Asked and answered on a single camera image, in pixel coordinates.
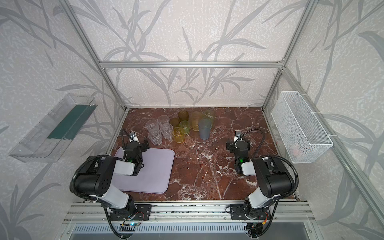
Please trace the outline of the clear faceted glass front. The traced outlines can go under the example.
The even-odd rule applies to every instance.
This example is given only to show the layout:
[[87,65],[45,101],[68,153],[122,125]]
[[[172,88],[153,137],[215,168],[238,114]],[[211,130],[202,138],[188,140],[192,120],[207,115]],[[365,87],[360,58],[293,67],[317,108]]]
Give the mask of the clear faceted glass front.
[[151,140],[151,142],[155,146],[159,146],[163,142],[162,133],[157,129],[153,129],[153,130],[149,131],[148,138]]

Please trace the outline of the clear faceted glass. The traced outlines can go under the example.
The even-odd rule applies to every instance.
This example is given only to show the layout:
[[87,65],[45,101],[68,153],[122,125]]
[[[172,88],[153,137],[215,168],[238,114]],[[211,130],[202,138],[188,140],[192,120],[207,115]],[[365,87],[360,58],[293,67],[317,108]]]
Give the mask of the clear faceted glass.
[[151,142],[155,146],[159,146],[163,142],[162,133],[157,129],[153,129],[153,130],[149,131],[148,138],[151,140]]
[[163,124],[161,125],[160,129],[165,139],[169,141],[173,139],[173,134],[172,134],[173,126],[171,124],[169,123]]

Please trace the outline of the lilac plastic tray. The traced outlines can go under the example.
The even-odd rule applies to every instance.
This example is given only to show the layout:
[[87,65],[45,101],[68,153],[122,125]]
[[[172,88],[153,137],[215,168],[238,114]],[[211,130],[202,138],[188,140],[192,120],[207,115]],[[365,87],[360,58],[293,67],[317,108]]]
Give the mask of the lilac plastic tray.
[[175,152],[148,149],[143,153],[144,167],[136,176],[114,174],[112,184],[121,191],[163,194],[170,182]]

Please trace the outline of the yellow short glass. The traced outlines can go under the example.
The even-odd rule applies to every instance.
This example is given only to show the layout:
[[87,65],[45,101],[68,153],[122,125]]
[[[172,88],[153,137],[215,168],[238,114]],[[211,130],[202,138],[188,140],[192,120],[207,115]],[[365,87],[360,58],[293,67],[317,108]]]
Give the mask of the yellow short glass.
[[184,130],[183,128],[180,128],[180,127],[173,128],[172,136],[173,136],[173,140],[178,144],[183,143],[185,140]]

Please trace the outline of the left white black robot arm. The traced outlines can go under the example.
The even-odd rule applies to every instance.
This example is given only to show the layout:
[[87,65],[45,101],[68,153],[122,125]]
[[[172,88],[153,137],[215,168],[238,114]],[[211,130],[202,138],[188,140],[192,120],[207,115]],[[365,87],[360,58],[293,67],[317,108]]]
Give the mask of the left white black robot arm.
[[127,240],[132,235],[119,233],[126,230],[122,224],[116,228],[111,217],[125,221],[148,221],[152,205],[136,206],[132,196],[122,192],[112,183],[114,175],[136,176],[143,164],[143,152],[150,148],[145,140],[142,144],[131,141],[123,146],[123,157],[110,155],[89,156],[75,171],[70,182],[70,191],[79,198],[100,203],[112,232],[120,239]]

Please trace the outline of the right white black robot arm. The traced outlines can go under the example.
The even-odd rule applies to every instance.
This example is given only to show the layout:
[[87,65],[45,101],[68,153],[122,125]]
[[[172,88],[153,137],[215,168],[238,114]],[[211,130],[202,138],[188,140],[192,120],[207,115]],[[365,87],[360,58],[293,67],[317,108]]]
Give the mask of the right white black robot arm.
[[[245,136],[250,132],[262,134],[262,139],[250,155],[251,142]],[[299,174],[287,159],[277,155],[259,156],[258,152],[266,138],[262,129],[242,132],[236,130],[234,140],[226,143],[226,149],[235,157],[235,170],[241,176],[255,176],[257,188],[242,204],[230,204],[226,213],[233,221],[245,221],[246,235],[258,239],[271,227],[281,199],[295,193],[299,186]]]

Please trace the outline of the clear faceted glass middle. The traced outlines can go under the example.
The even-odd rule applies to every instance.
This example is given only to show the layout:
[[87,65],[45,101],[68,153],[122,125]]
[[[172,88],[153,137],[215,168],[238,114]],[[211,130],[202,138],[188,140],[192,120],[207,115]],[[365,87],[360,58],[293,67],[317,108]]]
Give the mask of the clear faceted glass middle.
[[171,124],[169,123],[163,124],[161,125],[160,129],[165,139],[169,141],[173,139],[173,134],[172,134],[173,126]]

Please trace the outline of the tall blue frosted glass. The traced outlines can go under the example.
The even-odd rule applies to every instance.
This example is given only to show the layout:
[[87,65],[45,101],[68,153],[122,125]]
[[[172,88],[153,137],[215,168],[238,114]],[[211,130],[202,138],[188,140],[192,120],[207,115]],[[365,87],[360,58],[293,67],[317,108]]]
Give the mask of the tall blue frosted glass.
[[199,134],[202,140],[207,140],[210,137],[211,129],[212,129],[211,119],[201,119],[199,121]]

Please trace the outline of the tall green glass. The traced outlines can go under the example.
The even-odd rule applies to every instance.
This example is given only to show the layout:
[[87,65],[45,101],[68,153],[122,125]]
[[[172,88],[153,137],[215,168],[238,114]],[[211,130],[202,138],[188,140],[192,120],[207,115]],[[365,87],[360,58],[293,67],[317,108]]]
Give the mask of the tall green glass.
[[215,113],[213,110],[205,110],[203,112],[203,119],[208,119],[211,123],[211,127],[214,125]]

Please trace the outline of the amber dotted glass front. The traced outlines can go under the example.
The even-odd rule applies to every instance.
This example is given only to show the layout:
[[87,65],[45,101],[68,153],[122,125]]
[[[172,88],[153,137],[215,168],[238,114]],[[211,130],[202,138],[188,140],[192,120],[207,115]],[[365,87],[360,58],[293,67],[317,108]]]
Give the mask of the amber dotted glass front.
[[173,128],[177,128],[180,126],[179,118],[172,118],[170,119],[169,123],[173,126]]

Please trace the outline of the tall yellow glass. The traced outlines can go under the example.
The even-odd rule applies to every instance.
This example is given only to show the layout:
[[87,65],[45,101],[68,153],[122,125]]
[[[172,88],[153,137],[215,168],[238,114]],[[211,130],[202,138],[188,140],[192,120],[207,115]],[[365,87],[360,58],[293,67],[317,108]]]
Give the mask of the tall yellow glass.
[[189,116],[191,128],[195,131],[199,131],[199,121],[202,119],[201,112],[192,112]]

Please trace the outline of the green short glass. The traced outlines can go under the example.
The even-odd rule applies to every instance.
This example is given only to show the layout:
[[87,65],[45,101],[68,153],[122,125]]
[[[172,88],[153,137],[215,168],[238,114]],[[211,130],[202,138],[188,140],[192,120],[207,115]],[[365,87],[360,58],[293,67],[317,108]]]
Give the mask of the green short glass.
[[183,130],[184,135],[188,135],[190,132],[190,122],[189,121],[181,121],[180,128]]

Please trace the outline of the amber dotted glass rear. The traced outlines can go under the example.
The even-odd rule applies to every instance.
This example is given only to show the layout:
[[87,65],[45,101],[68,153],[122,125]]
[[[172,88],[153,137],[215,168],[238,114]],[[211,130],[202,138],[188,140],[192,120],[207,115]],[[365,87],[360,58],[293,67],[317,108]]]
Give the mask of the amber dotted glass rear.
[[189,112],[188,111],[179,111],[178,112],[178,118],[180,120],[180,122],[183,122],[183,121],[188,121],[189,120]]

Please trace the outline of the horizontal aluminium frame bar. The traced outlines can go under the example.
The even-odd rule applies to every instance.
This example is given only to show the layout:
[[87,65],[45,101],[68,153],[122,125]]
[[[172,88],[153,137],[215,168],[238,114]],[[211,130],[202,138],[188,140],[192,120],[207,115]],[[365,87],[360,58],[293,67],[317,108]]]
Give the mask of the horizontal aluminium frame bar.
[[281,68],[276,61],[258,62],[198,62],[198,61],[103,61],[99,63],[104,69],[111,68]]

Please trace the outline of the clear acrylic wall shelf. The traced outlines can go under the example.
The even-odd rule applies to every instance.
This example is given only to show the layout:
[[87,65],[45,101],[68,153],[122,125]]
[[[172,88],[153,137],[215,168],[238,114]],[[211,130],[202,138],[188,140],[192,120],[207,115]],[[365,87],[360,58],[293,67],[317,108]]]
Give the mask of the clear acrylic wall shelf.
[[67,94],[9,153],[24,163],[55,163],[73,140],[47,139],[75,105],[97,105],[94,97]]

